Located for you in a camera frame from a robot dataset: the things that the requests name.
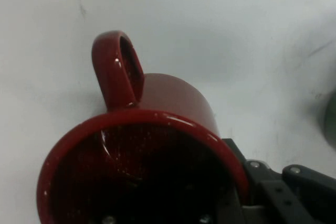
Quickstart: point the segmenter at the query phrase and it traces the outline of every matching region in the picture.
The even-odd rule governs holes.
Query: mug
[[[173,76],[144,74],[121,31],[95,39],[92,62],[107,113],[73,128],[45,159],[37,185],[41,223],[160,212],[176,203],[175,191],[195,190],[188,203],[201,209],[228,181],[247,198],[243,167],[218,137],[198,90]]]

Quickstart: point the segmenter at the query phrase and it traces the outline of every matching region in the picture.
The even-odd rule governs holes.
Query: dark object
[[[336,144],[336,93],[331,97],[324,116],[324,135]]]

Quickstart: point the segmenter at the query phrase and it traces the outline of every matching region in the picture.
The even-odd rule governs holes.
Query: mug opening
[[[49,211],[65,224],[98,224],[104,216],[193,223],[214,211],[230,182],[218,158],[192,136],[169,125],[126,124],[91,134],[60,160]]]

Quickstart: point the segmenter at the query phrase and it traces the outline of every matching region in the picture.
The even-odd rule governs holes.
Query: screw
[[[259,164],[258,162],[256,162],[256,161],[252,161],[252,162],[250,163],[250,165],[251,165],[253,168],[258,168],[258,167],[260,166],[260,164]]]
[[[101,222],[102,224],[117,224],[115,217],[105,216]]]
[[[301,172],[300,168],[295,167],[295,166],[291,167],[291,168],[290,168],[290,171],[291,171],[292,173],[300,173],[300,172]]]
[[[199,220],[199,224],[212,224],[212,217],[210,215],[202,215]]]

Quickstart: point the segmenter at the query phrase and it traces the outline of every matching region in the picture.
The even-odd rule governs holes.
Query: white surface
[[[69,129],[104,111],[96,35],[120,29],[145,72],[208,99],[222,137],[272,168],[336,177],[317,124],[336,86],[336,0],[0,0],[0,222],[38,223],[37,177]]]

